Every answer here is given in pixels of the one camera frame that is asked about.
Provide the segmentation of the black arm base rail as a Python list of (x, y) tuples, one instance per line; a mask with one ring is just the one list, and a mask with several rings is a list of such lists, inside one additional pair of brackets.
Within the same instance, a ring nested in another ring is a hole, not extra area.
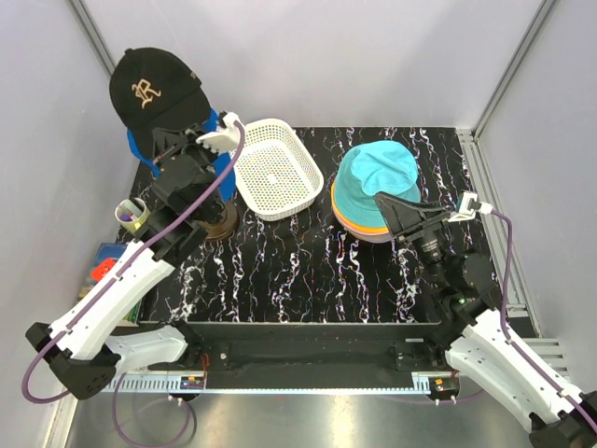
[(191, 322), (216, 389), (388, 389), (415, 372), (451, 368), (431, 339), (437, 324)]

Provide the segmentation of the orange bucket hat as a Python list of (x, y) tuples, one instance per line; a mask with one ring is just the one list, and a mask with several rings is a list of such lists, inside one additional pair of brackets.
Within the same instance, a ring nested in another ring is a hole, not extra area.
[(356, 231), (362, 234), (383, 234), (388, 233), (388, 229), (386, 226), (381, 227), (367, 227), (353, 223), (351, 220), (346, 218), (337, 208), (332, 208), (332, 211), (337, 219), (337, 221), (347, 229), (351, 231)]

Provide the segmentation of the black embroidered baseball cap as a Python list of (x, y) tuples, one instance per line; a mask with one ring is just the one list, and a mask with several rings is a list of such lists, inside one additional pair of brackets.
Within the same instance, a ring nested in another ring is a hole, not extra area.
[(110, 78), (109, 95), (145, 159), (154, 157), (155, 129), (184, 131), (211, 116), (199, 77), (164, 49), (127, 49)]

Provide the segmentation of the teal hat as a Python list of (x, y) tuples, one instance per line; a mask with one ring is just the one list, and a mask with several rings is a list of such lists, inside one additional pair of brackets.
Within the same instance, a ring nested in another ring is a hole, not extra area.
[(417, 203), (419, 169), (411, 152), (392, 140), (381, 140), (351, 148), (343, 156), (331, 197), (341, 216), (360, 228), (385, 226), (375, 202), (379, 192)]

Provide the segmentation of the pink bucket hat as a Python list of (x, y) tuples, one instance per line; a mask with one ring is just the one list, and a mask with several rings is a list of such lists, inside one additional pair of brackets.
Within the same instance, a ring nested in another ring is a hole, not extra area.
[(390, 235), (390, 232), (386, 227), (381, 228), (368, 228), (358, 225), (352, 224), (343, 224), (343, 227), (353, 236), (355, 237), (366, 237), (366, 238), (373, 238), (373, 237), (387, 237)]

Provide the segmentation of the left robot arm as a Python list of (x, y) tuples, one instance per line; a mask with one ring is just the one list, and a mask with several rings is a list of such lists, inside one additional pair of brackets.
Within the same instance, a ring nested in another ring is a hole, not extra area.
[(147, 292), (170, 276), (220, 222), (225, 203), (220, 184), (233, 171), (222, 154), (238, 152), (244, 128), (228, 114), (209, 133), (198, 125), (153, 132), (154, 188), (163, 202), (134, 231), (122, 256), (69, 312), (50, 324), (34, 323), (26, 338), (46, 361), (67, 394), (79, 400), (102, 391), (117, 376), (160, 364), (194, 368), (201, 361), (201, 336), (183, 322), (124, 336), (113, 331)]

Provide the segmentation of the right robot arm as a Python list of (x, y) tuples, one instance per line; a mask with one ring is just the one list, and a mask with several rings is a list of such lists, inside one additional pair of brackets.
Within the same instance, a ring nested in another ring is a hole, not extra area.
[(595, 446), (596, 394), (565, 380), (511, 327), (507, 298), (491, 296), (487, 258), (452, 254), (441, 240), (455, 222), (487, 215), (511, 229), (511, 219), (471, 191), (454, 210), (386, 192), (377, 193), (375, 203), (391, 235), (416, 248), (432, 286), (431, 310), (439, 323), (423, 347), (426, 364), (471, 378), (518, 420), (534, 447)]

